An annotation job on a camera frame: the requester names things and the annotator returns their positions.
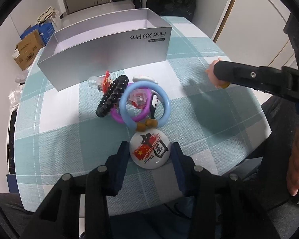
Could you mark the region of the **white China flag badge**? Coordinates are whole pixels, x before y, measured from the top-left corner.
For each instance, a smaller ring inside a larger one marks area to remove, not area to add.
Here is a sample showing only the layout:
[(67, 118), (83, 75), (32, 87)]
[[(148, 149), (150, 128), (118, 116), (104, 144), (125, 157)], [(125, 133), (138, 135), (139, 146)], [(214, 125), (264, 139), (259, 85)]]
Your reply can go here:
[(136, 132), (130, 140), (130, 156), (134, 163), (143, 169), (157, 169), (169, 159), (171, 142), (167, 135), (158, 129)]

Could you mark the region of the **pink pig figurine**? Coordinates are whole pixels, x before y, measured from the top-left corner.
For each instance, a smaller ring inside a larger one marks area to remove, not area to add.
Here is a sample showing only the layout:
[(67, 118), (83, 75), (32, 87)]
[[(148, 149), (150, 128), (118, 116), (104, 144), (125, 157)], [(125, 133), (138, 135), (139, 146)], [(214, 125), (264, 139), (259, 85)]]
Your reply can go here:
[(214, 60), (210, 65), (209, 68), (206, 69), (206, 73), (209, 77), (210, 82), (216, 87), (216, 88), (227, 88), (229, 87), (230, 83), (226, 81), (219, 80), (216, 75), (214, 74), (214, 66), (216, 63), (218, 63), (221, 59), (218, 58), (217, 60)]

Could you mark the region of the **clear red charm keychain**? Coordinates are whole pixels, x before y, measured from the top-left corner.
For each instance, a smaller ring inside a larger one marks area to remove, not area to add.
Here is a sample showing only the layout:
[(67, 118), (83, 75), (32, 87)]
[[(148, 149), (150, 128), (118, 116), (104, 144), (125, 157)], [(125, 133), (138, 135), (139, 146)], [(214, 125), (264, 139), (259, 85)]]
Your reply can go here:
[(111, 77), (109, 71), (106, 71), (104, 75), (100, 77), (89, 77), (88, 84), (89, 87), (97, 89), (103, 93), (106, 93), (109, 86), (111, 85)]

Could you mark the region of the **silver phone box lid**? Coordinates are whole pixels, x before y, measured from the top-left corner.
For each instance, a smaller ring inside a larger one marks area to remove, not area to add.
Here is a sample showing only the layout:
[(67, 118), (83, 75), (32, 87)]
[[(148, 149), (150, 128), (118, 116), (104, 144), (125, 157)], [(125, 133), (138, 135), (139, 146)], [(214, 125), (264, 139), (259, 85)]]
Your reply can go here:
[(53, 33), (38, 67), (60, 91), (106, 71), (165, 61), (171, 31), (147, 8), (91, 17)]

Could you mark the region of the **brown cardboard box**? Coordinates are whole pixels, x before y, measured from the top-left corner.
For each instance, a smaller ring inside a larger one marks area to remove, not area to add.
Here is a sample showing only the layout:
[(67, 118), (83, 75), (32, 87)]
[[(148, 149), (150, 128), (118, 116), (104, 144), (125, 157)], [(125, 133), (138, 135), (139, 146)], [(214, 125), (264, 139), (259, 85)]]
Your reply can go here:
[(44, 46), (38, 30), (34, 30), (16, 45), (12, 57), (21, 70), (26, 70)]

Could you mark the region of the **blue cardboard box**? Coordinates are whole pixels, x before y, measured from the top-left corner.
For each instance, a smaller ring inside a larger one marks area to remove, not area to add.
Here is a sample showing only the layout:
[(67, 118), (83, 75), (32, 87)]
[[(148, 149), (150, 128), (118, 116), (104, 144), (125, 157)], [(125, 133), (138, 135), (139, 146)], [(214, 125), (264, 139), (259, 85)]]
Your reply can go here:
[(52, 23), (42, 23), (36, 24), (34, 26), (28, 27), (20, 36), (21, 39), (26, 37), (28, 34), (32, 33), (33, 31), (37, 30), (43, 43), (46, 45), (53, 33), (55, 32)]

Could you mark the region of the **cream tote bag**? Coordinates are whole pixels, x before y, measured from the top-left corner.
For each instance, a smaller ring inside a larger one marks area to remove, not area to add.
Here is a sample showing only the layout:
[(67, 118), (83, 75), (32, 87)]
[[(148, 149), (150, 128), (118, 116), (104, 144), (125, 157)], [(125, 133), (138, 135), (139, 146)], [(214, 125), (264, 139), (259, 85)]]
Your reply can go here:
[(61, 19), (59, 16), (59, 12), (54, 7), (49, 7), (45, 12), (43, 12), (37, 18), (38, 24), (49, 23), (49, 22), (53, 22), (54, 24), (57, 24), (60, 21)]

